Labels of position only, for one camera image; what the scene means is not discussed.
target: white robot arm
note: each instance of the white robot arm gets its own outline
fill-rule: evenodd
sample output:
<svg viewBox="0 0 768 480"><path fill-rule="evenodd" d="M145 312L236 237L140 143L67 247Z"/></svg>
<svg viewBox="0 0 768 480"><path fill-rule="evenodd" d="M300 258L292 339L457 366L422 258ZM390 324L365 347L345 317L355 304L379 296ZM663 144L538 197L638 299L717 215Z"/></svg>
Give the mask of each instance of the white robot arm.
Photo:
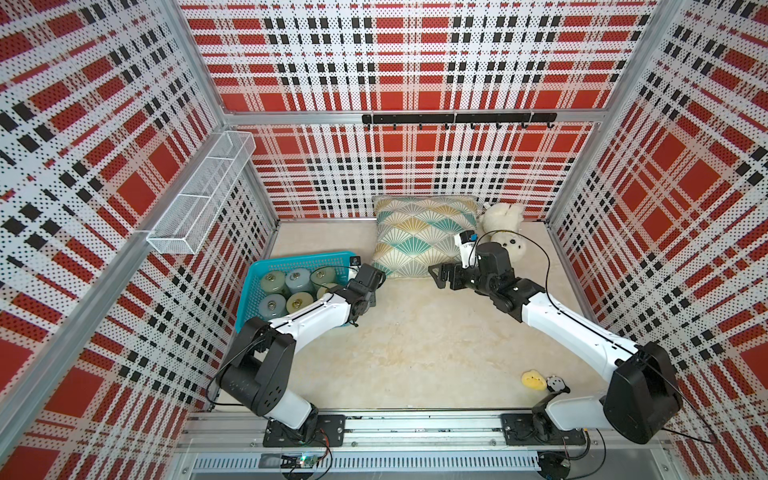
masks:
<svg viewBox="0 0 768 480"><path fill-rule="evenodd" d="M386 275L363 264L346 286L335 286L315 303L270 322L254 317L243 325L216 374L221 389L258 416L277 420L298 443L317 434L317 408L288 389L293 355L328 330L376 306L376 290ZM264 352L258 360L253 352Z"/></svg>
<svg viewBox="0 0 768 480"><path fill-rule="evenodd" d="M471 232L456 236L466 246ZM474 258L465 258L465 251ZM462 262L429 267L438 288L469 288L486 295L497 309L541 330L571 350L609 383L607 392L570 396L553 392L533 408L542 434L553 429L611 428L636 443L647 443L680 410L682 398L667 352L655 343L635 345L553 300L528 279L515 276L507 251L498 243L460 250Z"/></svg>
<svg viewBox="0 0 768 480"><path fill-rule="evenodd" d="M462 262L429 267L437 286L450 282L452 290L470 288L488 296L497 309L557 340L609 382L606 392L591 396L552 392L532 409L534 427L547 436L554 430L613 428L633 442L648 442L682 406L667 352L655 343L635 345L568 309L541 286L516 277L501 245L474 245L475 238L457 235ZM287 388L293 354L336 326L356 325L358 316L375 306L376 289L385 279L384 272L363 265L347 286L332 288L299 312L271 322L250 319L217 383L256 415L278 421L292 438L312 441L317 408ZM263 361L253 356L265 349Z"/></svg>

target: wire mesh shelf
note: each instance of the wire mesh shelf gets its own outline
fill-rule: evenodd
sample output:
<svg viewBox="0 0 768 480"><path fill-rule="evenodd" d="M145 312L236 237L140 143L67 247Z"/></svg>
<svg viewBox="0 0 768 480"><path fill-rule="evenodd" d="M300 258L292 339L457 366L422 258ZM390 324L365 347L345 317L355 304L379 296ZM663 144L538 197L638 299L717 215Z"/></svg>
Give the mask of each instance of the wire mesh shelf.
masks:
<svg viewBox="0 0 768 480"><path fill-rule="evenodd" d="M147 240L158 253L200 251L237 177L256 150L250 133L226 131L218 135L214 147L149 235Z"/></svg>

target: plaid wall panel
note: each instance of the plaid wall panel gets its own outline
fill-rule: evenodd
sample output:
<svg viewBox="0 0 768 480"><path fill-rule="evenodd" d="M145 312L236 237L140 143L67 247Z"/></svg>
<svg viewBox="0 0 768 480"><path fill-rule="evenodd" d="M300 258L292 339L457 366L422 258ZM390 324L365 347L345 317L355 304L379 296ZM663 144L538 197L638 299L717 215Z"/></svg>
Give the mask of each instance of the plaid wall panel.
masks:
<svg viewBox="0 0 768 480"><path fill-rule="evenodd" d="M657 4L179 3L229 111L601 108Z"/></svg>
<svg viewBox="0 0 768 480"><path fill-rule="evenodd" d="M372 197L473 195L543 219L591 124L244 127L282 218L372 217Z"/></svg>
<svg viewBox="0 0 768 480"><path fill-rule="evenodd" d="M5 396L213 121L156 2L0 2L0 38ZM268 233L244 195L205 253L147 258L0 478L163 476Z"/></svg>
<svg viewBox="0 0 768 480"><path fill-rule="evenodd" d="M686 2L556 225L600 324L666 348L718 432L675 438L698 478L768 475L767 59L765 5Z"/></svg>
<svg viewBox="0 0 768 480"><path fill-rule="evenodd" d="M0 8L1 399L212 124L154 3Z"/></svg>
<svg viewBox="0 0 768 480"><path fill-rule="evenodd" d="M238 181L201 253L150 254L0 478L165 476L188 412L207 404L270 233L247 191Z"/></svg>

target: small stuffed toy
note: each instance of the small stuffed toy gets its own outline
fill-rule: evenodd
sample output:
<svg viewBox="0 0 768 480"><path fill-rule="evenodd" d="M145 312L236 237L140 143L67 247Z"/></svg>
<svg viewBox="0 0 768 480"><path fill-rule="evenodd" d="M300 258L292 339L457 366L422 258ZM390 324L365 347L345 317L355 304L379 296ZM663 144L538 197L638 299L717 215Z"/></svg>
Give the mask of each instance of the small stuffed toy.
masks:
<svg viewBox="0 0 768 480"><path fill-rule="evenodd" d="M496 204L489 206L486 204L486 210L478 225L482 227L482 232L492 232L493 230L511 230L518 232L520 223L523 221L524 207L521 204ZM527 250L526 243L522 237L515 233L497 232L489 235L491 242L497 242L509 253L509 263L514 265L518 262Z"/></svg>

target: decorative pillow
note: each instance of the decorative pillow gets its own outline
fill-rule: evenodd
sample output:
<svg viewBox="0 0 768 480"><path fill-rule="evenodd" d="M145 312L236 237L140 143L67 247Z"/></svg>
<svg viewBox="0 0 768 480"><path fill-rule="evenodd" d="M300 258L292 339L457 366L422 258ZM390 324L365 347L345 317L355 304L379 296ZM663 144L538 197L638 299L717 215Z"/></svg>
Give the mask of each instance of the decorative pillow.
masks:
<svg viewBox="0 0 768 480"><path fill-rule="evenodd" d="M430 265L461 259L453 236L477 226L473 197L394 197L373 199L378 242L373 266L388 278L429 276Z"/></svg>

